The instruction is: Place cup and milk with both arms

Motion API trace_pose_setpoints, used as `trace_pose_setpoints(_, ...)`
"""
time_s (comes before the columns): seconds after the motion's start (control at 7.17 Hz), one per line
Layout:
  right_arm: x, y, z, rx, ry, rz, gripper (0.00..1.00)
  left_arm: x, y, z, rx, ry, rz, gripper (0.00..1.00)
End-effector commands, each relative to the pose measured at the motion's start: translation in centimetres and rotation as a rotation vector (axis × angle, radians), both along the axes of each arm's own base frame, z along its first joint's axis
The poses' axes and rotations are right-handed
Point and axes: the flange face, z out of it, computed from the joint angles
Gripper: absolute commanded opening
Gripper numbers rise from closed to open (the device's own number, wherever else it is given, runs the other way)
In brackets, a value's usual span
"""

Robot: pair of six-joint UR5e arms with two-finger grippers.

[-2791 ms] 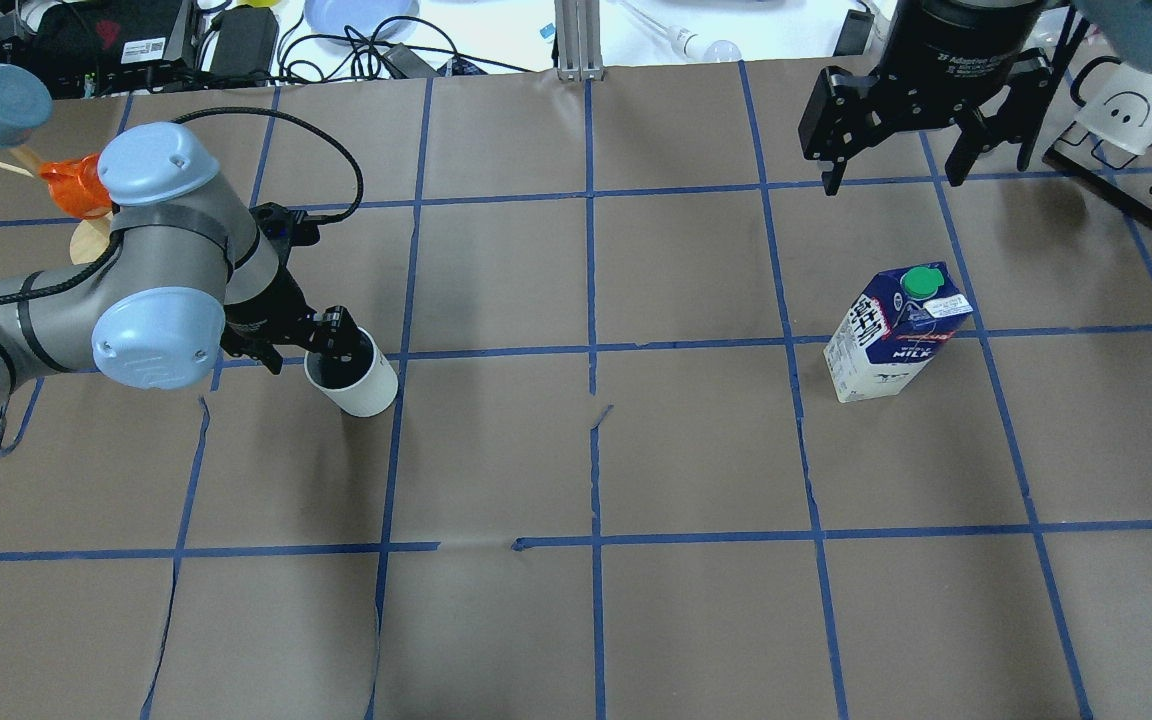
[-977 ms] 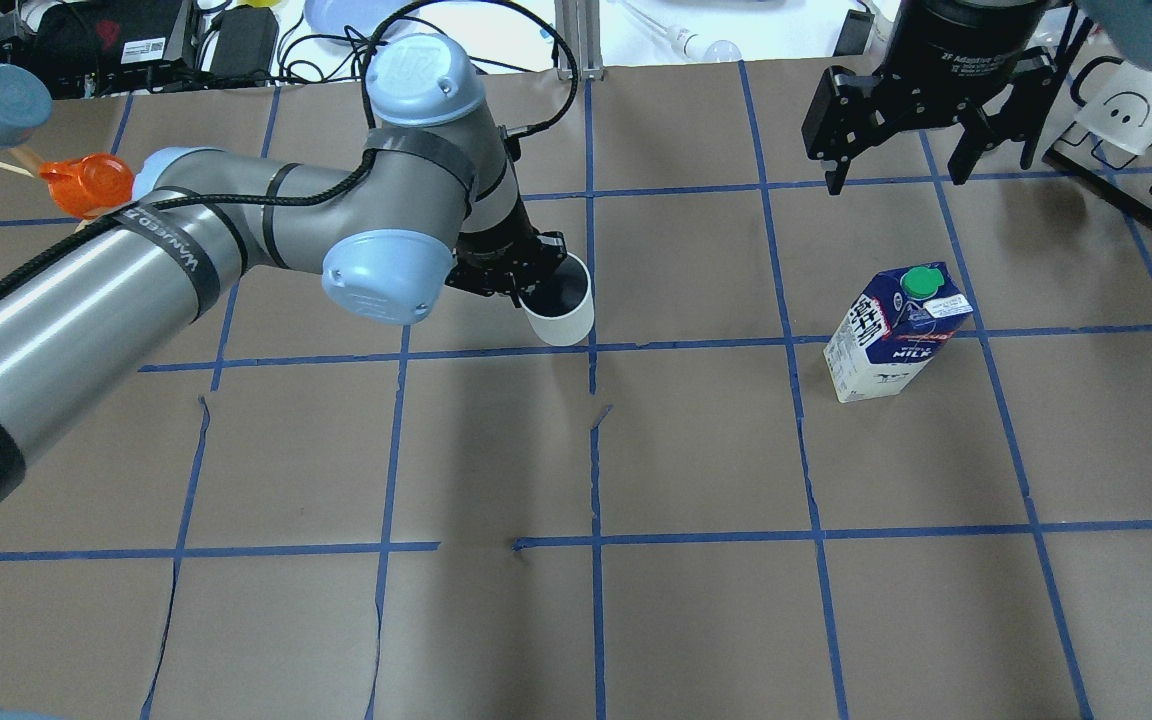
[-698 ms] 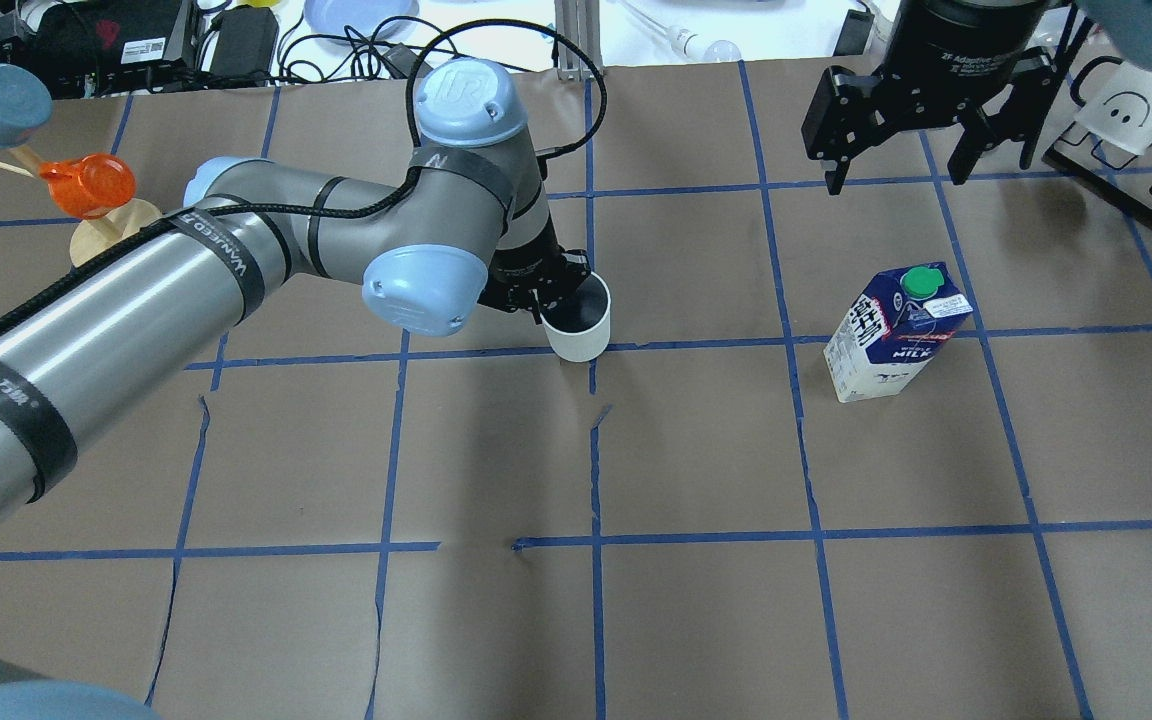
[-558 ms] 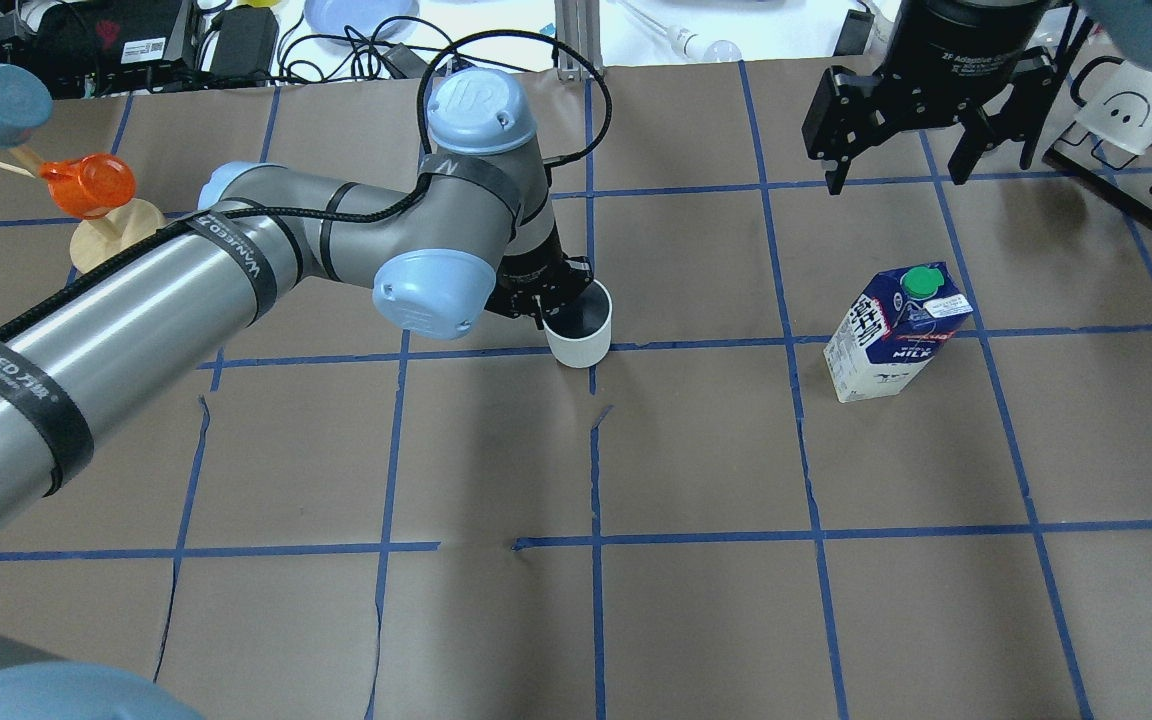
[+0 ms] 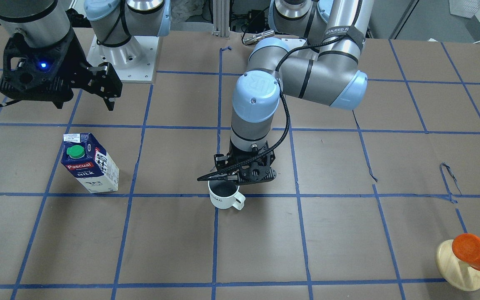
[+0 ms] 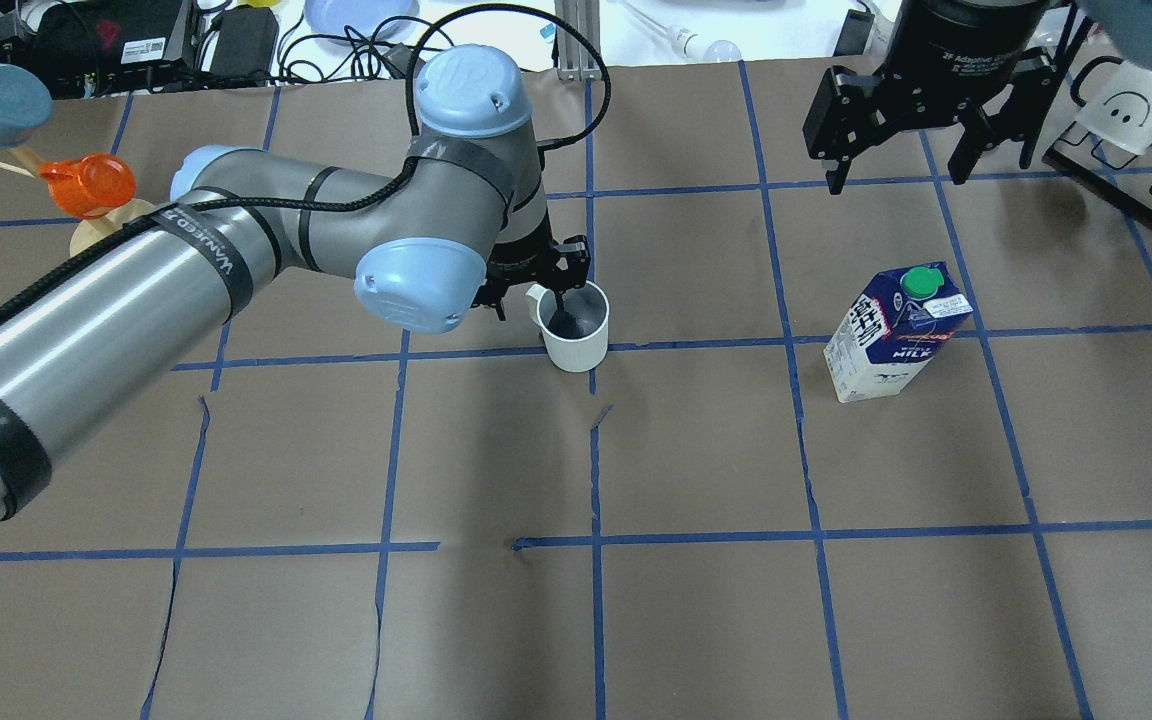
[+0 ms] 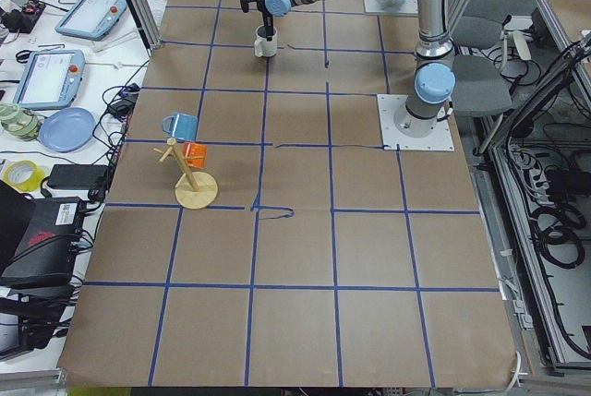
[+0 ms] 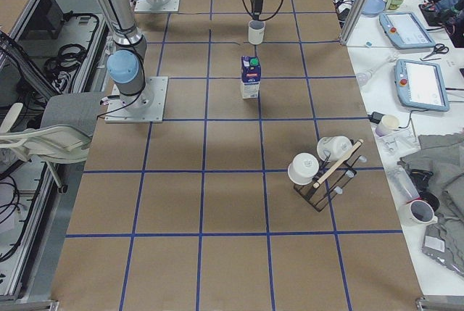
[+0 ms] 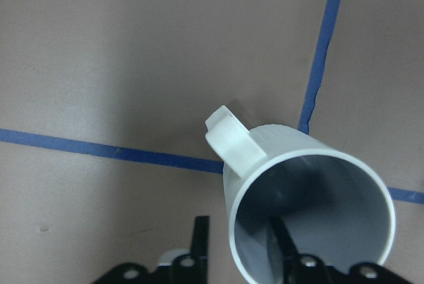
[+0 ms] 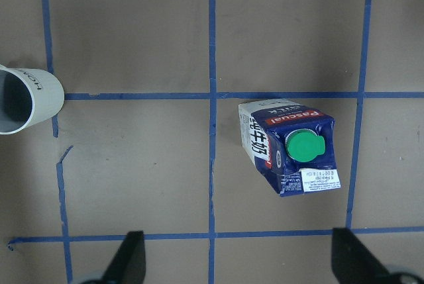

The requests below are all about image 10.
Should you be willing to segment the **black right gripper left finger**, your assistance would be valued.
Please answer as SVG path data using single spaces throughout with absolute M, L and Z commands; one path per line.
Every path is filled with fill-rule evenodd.
M 131 231 L 101 278 L 102 283 L 144 283 L 146 252 L 143 231 Z

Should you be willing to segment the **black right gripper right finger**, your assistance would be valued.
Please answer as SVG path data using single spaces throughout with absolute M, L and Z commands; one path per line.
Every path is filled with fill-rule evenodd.
M 331 269 L 338 283 L 384 283 L 390 272 L 348 228 L 334 228 Z

